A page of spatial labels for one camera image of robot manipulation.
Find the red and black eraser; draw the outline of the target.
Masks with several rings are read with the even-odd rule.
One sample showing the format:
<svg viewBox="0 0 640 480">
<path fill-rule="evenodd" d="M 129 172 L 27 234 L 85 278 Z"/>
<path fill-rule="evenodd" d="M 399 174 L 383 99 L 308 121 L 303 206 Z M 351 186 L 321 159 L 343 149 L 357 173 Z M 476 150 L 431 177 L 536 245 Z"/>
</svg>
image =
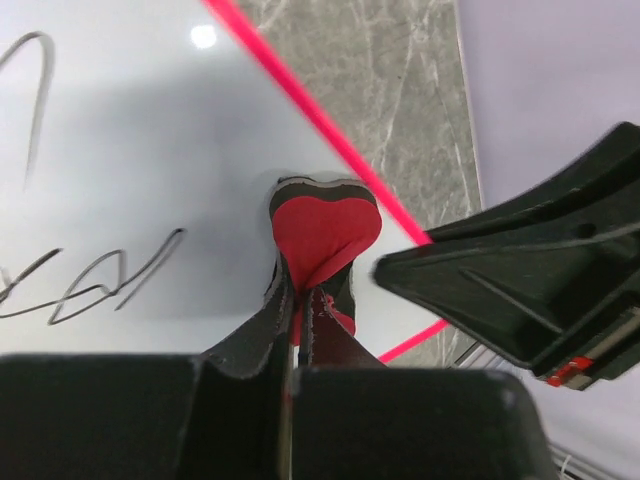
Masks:
<svg viewBox="0 0 640 480">
<path fill-rule="evenodd" d="M 355 179 L 282 177 L 269 201 L 269 218 L 294 289 L 292 344 L 300 344 L 303 304 L 316 287 L 323 290 L 339 324 L 353 335 L 353 263 L 382 229 L 374 195 Z"/>
</svg>

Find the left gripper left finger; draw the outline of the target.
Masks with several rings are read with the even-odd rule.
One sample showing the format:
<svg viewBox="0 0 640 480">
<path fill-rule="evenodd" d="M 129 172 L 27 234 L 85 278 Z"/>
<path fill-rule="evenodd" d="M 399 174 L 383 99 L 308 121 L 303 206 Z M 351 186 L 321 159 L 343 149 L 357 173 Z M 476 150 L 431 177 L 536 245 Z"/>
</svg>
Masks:
<svg viewBox="0 0 640 480">
<path fill-rule="evenodd" d="M 277 479 L 290 284 L 200 354 L 1 359 L 5 479 Z"/>
</svg>

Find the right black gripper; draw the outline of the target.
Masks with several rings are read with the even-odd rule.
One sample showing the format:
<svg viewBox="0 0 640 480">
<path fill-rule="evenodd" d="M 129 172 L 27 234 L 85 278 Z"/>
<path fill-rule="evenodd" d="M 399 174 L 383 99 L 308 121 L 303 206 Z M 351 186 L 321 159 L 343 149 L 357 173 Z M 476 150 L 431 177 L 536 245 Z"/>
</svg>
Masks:
<svg viewBox="0 0 640 480">
<path fill-rule="evenodd" d="M 623 122 L 525 193 L 380 258 L 375 282 L 552 387 L 639 363 L 639 129 Z"/>
</svg>

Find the white board with pink frame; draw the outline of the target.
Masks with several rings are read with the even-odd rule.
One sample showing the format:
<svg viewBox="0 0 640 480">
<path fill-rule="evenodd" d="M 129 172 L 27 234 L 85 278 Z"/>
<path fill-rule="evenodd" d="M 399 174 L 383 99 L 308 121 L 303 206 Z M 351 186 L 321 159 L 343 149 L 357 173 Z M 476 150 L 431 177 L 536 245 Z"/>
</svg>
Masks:
<svg viewBox="0 0 640 480">
<path fill-rule="evenodd" d="M 268 203 L 344 160 L 200 1 L 1 5 L 1 351 L 256 358 Z"/>
</svg>

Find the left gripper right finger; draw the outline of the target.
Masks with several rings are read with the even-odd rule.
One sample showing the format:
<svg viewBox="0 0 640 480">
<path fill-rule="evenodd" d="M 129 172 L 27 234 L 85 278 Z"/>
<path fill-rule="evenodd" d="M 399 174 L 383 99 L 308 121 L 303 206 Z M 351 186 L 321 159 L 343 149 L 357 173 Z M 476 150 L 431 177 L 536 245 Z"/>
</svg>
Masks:
<svg viewBox="0 0 640 480">
<path fill-rule="evenodd" d="M 388 368 L 324 291 L 304 308 L 293 381 L 296 479 L 554 479 L 535 404 L 500 370 Z"/>
</svg>

